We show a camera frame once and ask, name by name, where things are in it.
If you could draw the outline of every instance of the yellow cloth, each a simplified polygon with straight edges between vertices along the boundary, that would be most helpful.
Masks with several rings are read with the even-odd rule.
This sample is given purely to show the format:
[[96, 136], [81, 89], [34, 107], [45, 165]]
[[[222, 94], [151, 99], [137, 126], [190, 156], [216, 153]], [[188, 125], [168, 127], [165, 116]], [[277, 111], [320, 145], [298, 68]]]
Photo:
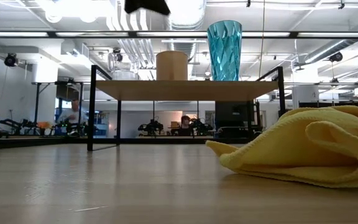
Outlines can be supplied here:
[[358, 187], [358, 107], [300, 108], [241, 148], [207, 141], [240, 174], [323, 187]]

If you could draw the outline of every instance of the tan cylindrical container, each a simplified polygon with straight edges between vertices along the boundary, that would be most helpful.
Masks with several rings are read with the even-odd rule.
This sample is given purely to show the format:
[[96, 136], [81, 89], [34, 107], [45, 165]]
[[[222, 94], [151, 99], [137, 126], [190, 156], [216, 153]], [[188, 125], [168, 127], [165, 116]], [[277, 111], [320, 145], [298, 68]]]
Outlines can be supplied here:
[[158, 53], [157, 80], [187, 80], [187, 54], [168, 50]]

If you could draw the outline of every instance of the ventilation duct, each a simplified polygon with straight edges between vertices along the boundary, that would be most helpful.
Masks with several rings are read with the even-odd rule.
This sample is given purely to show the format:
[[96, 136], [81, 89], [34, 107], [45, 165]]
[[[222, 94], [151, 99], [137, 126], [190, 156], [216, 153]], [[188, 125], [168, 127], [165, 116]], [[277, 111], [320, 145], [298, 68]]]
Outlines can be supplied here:
[[[351, 31], [358, 31], [358, 26], [355, 26], [355, 28], [353, 28]], [[322, 59], [330, 57], [331, 55], [357, 42], [358, 40], [353, 40], [353, 39], [333, 40], [330, 43], [315, 50], [314, 52], [308, 54], [304, 59], [304, 63], [299, 63], [299, 65], [306, 65], [306, 64], [318, 62]]]
[[[168, 30], [198, 30], [203, 25], [206, 0], [167, 0], [170, 16], [166, 19]], [[170, 50], [184, 52], [190, 61], [196, 53], [196, 44], [170, 43]]]

